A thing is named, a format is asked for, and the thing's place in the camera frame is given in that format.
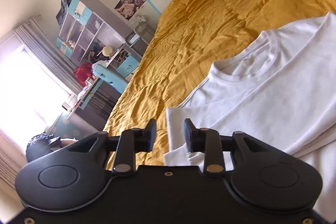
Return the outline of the white Nevada sweatshirt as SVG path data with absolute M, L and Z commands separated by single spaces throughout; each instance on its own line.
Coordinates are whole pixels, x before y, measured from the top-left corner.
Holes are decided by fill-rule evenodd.
M 335 14 L 263 31 L 238 55 L 215 61 L 177 107 L 166 110 L 168 166 L 203 166 L 187 150 L 186 118 L 221 135 L 245 132 L 313 166 L 323 179 L 315 210 L 335 220 Z

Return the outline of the light blue desk chair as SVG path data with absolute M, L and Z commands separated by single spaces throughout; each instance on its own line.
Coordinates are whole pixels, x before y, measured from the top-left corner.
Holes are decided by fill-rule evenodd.
M 111 70 L 100 64 L 92 66 L 92 70 L 95 76 L 108 83 L 120 94 L 125 91 L 128 82 L 124 78 L 120 77 L 118 74 L 112 72 Z

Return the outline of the red bag on desk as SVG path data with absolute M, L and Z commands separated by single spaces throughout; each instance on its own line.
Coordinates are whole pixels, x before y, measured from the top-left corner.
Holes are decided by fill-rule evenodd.
M 85 86 L 85 82 L 87 78 L 94 79 L 93 73 L 92 73 L 92 64 L 91 63 L 83 63 L 80 65 L 80 67 L 77 67 L 73 71 L 75 77 L 79 81 L 81 86 Z

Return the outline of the grey bedside cart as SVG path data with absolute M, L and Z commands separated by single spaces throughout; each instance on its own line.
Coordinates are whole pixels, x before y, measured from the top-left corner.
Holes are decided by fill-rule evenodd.
M 155 30 L 146 22 L 140 22 L 125 39 L 128 46 L 136 51 L 140 56 L 143 56 L 147 46 L 154 37 Z

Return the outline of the grey blue shelf desk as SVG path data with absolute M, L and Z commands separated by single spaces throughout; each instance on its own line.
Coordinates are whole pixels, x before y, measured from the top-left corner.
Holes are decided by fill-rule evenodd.
M 130 33 L 131 29 L 101 1 L 71 0 L 56 46 L 76 68 L 83 63 L 100 64 L 129 82 L 142 59 L 125 41 Z M 87 78 L 70 113 L 106 120 L 121 94 L 93 77 Z

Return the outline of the grey window curtain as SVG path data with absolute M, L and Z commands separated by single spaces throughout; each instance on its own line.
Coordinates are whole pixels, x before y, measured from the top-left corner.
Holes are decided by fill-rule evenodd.
M 21 43 L 73 94 L 79 94 L 82 86 L 74 75 L 76 65 L 60 52 L 51 39 L 30 19 L 18 26 L 14 33 Z

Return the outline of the mustard yellow quilt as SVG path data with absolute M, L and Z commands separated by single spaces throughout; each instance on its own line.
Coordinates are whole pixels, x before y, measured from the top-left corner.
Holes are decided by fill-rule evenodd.
M 237 55 L 263 30 L 326 15 L 335 0 L 172 0 L 139 67 L 105 125 L 111 136 L 154 118 L 157 137 L 137 165 L 162 165 L 168 150 L 165 110 L 181 103 L 215 60 Z

